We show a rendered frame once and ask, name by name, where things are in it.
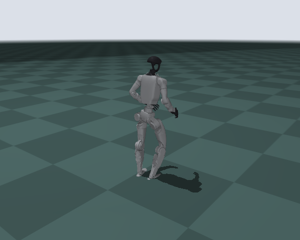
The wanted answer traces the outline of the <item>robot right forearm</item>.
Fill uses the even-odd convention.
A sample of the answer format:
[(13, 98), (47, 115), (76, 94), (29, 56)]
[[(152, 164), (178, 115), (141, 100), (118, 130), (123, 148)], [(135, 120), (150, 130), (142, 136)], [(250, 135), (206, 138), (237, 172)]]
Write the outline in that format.
[(168, 104), (165, 104), (164, 106), (167, 108), (167, 110), (171, 113), (171, 112), (175, 112), (175, 108), (172, 106), (169, 98), (167, 97), (167, 102)]

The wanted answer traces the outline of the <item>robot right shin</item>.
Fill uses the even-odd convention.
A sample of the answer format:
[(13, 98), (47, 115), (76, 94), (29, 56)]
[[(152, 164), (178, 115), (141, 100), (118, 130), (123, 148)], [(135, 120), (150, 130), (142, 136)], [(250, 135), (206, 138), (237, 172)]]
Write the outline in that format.
[(152, 168), (151, 168), (151, 172), (149, 174), (150, 179), (153, 179), (155, 177), (159, 167), (161, 166), (161, 164), (164, 160), (165, 154), (166, 154), (166, 150), (165, 150), (164, 147), (161, 147), (159, 149), (158, 154), (154, 154), (153, 162), (152, 162)]

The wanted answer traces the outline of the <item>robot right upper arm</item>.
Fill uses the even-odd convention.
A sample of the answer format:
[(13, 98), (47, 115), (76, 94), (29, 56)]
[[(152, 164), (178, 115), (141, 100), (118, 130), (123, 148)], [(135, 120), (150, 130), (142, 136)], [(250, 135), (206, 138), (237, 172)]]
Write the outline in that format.
[(167, 80), (164, 79), (164, 78), (161, 78), (161, 77), (157, 77), (157, 84), (160, 87), (160, 93), (161, 93), (161, 96), (162, 96), (161, 103), (163, 105), (166, 105), (166, 104), (168, 104), (168, 101), (167, 101), (167, 94), (168, 94)]

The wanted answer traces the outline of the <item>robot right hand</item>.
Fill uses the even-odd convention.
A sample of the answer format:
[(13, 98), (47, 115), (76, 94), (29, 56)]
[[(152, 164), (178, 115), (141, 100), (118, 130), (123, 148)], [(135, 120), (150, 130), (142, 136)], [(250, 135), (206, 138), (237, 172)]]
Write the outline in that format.
[(175, 118), (178, 118), (178, 110), (176, 107), (175, 107), (175, 112), (171, 112), (171, 113), (175, 115)]

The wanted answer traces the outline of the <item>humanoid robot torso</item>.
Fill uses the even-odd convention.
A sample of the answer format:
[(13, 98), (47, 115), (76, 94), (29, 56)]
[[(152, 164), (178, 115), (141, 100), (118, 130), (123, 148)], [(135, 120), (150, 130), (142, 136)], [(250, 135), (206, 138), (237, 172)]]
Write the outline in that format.
[[(148, 73), (148, 72), (147, 72)], [(146, 74), (147, 74), (146, 73)], [(140, 112), (140, 119), (149, 123), (151, 117), (155, 117), (155, 113), (153, 112), (153, 105), (158, 103), (160, 98), (160, 86), (157, 84), (157, 78), (161, 78), (159, 74), (156, 75), (146, 75), (144, 74), (141, 78), (141, 86), (140, 86), (140, 97), (141, 102), (147, 104), (144, 109)]]

